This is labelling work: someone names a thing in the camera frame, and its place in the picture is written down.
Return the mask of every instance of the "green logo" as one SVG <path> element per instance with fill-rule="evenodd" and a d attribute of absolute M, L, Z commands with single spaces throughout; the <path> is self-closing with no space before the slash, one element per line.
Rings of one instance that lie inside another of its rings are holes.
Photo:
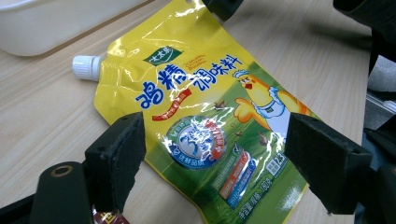
<path fill-rule="evenodd" d="M 172 62 L 180 54 L 181 52 L 178 51 L 177 49 L 173 49 L 171 47 L 164 47 L 157 49 L 144 61 L 151 63 L 154 66 L 157 66 L 162 63 Z"/>

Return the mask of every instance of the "qr code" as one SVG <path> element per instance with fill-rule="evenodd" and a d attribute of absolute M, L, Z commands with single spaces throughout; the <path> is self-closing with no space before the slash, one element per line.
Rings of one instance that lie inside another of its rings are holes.
<path fill-rule="evenodd" d="M 271 175 L 276 175 L 277 172 L 280 169 L 280 165 L 274 161 L 274 160 L 270 160 L 270 162 L 268 162 L 268 165 L 266 166 L 268 172 L 270 172 Z"/>

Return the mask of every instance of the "plastic pouch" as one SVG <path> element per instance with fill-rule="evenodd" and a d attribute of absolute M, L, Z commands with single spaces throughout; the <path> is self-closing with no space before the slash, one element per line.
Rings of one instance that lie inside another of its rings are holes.
<path fill-rule="evenodd" d="M 174 0 L 110 44 L 94 105 L 143 111 L 145 161 L 207 223 L 282 223 L 306 182 L 283 155 L 290 112 L 315 117 L 217 23 Z"/>

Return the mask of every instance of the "white cap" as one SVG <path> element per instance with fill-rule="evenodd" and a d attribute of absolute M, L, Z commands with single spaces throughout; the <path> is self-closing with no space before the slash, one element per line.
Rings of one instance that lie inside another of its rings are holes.
<path fill-rule="evenodd" d="M 101 62 L 98 56 L 78 55 L 73 59 L 73 73 L 79 79 L 99 81 Z"/>

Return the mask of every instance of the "cartoon chicken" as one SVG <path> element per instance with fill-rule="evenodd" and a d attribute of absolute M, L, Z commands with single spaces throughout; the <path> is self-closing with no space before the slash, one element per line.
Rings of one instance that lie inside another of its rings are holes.
<path fill-rule="evenodd" d="M 254 118 L 262 127 L 276 134 L 279 139 L 286 140 L 290 112 L 311 115 L 310 110 L 286 91 L 279 91 L 247 70 L 239 70 L 233 74 L 246 90 L 249 100 L 236 98 L 238 107 L 233 115 L 242 123 Z"/>

